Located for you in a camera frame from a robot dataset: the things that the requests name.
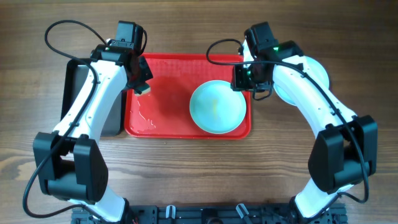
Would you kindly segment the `green and yellow sponge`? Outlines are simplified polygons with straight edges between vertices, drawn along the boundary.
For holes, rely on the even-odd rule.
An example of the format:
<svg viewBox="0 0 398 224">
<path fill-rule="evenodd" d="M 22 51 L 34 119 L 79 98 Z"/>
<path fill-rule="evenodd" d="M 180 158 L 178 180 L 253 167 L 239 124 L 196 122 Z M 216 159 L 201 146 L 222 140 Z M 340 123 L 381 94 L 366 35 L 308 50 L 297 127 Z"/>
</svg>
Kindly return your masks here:
<svg viewBox="0 0 398 224">
<path fill-rule="evenodd" d="M 150 92 L 150 86 L 147 83 L 145 83 L 144 85 L 140 85 L 134 89 L 134 94 L 136 96 L 145 95 L 148 94 L 149 92 Z"/>
</svg>

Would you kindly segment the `teal round plate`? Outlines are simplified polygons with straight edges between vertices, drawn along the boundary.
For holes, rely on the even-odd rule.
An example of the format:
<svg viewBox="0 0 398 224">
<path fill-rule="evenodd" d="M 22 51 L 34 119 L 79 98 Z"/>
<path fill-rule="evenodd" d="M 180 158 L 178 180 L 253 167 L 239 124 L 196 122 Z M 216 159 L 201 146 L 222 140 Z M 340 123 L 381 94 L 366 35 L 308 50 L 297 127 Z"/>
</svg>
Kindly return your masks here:
<svg viewBox="0 0 398 224">
<path fill-rule="evenodd" d="M 274 85 L 274 90 L 277 93 L 277 95 L 286 103 L 292 105 L 292 106 L 296 106 L 296 104 L 294 103 L 294 101 L 290 98 L 290 96 L 283 90 L 281 89 L 281 87 L 279 87 L 278 85 Z"/>
<path fill-rule="evenodd" d="M 234 131 L 244 120 L 248 106 L 242 92 L 223 80 L 212 80 L 195 89 L 189 104 L 193 122 L 211 134 Z"/>
</svg>

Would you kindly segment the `white round plate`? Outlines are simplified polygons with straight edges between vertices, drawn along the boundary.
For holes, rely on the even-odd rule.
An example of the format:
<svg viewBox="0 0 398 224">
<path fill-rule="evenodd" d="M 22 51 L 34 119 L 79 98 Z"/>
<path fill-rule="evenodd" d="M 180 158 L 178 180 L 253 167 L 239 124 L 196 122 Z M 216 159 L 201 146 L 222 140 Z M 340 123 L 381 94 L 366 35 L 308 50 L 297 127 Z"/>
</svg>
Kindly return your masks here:
<svg viewBox="0 0 398 224">
<path fill-rule="evenodd" d="M 330 88 L 330 79 L 327 74 L 326 69 L 323 67 L 321 63 L 319 63 L 317 60 L 314 58 L 311 58 L 309 56 L 306 56 L 307 64 L 309 67 L 309 70 L 318 78 L 321 83 L 327 87 L 328 89 Z"/>
</svg>

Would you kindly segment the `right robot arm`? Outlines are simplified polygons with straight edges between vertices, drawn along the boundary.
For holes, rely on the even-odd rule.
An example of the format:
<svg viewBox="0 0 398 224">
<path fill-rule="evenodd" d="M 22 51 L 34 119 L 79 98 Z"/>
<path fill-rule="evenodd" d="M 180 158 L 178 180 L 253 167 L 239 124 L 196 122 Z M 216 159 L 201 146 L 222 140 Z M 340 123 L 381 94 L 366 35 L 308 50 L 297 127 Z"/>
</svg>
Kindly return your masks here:
<svg viewBox="0 0 398 224">
<path fill-rule="evenodd" d="M 267 22 L 244 32 L 239 51 L 244 60 L 234 68 L 232 89 L 260 93 L 274 90 L 290 101 L 309 123 L 315 143 L 308 159 L 310 180 L 289 203 L 291 223 L 310 223 L 331 213 L 332 204 L 364 185 L 376 171 L 377 124 L 358 116 L 333 95 L 328 75 L 316 60 L 293 41 L 279 42 Z"/>
</svg>

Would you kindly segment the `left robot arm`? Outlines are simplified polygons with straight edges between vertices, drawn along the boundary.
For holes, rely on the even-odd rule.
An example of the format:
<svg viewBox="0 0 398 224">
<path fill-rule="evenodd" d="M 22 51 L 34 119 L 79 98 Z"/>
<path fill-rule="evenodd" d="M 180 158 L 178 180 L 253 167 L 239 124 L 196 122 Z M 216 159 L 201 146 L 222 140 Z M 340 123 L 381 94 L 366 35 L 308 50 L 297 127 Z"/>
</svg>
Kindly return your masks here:
<svg viewBox="0 0 398 224">
<path fill-rule="evenodd" d="M 25 188 L 22 206 L 33 218 L 48 218 L 80 208 L 97 223 L 133 223 L 129 202 L 108 186 L 108 168 L 99 149 L 105 121 L 122 91 L 140 96 L 150 92 L 153 76 L 143 57 L 147 32 L 134 22 L 119 21 L 115 39 L 102 41 L 85 64 L 87 78 L 70 109 L 51 133 L 38 133 L 33 142 L 36 170 Z M 71 205 L 48 214 L 28 208 L 35 180 L 43 194 Z"/>
</svg>

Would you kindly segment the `black rectangular tray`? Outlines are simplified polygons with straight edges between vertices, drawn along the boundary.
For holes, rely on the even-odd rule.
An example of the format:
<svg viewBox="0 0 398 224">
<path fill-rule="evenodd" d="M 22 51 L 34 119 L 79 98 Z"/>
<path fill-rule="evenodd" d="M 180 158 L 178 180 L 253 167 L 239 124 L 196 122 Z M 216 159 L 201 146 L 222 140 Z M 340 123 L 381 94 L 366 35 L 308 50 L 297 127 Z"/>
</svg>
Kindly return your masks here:
<svg viewBox="0 0 398 224">
<path fill-rule="evenodd" d="M 71 59 L 67 63 L 61 117 L 63 119 L 76 100 L 88 76 L 88 67 L 77 60 Z M 108 117 L 104 123 L 101 137 L 117 136 L 124 129 L 124 110 L 126 94 L 120 92 L 115 99 Z"/>
</svg>

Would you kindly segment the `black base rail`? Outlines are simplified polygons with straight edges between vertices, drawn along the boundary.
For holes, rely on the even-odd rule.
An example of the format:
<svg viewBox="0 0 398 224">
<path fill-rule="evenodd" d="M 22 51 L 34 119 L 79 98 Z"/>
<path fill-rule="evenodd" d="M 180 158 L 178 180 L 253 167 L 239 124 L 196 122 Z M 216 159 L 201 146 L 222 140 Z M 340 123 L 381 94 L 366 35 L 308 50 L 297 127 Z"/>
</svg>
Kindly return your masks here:
<svg viewBox="0 0 398 224">
<path fill-rule="evenodd" d="M 248 215 L 241 218 L 237 206 L 224 207 L 156 207 L 131 206 L 131 223 L 289 223 L 289 206 L 284 203 L 265 205 L 245 205 Z M 85 210 L 74 209 L 71 223 L 101 223 Z M 310 223 L 348 223 L 345 205 L 337 203 L 331 206 L 324 215 Z"/>
</svg>

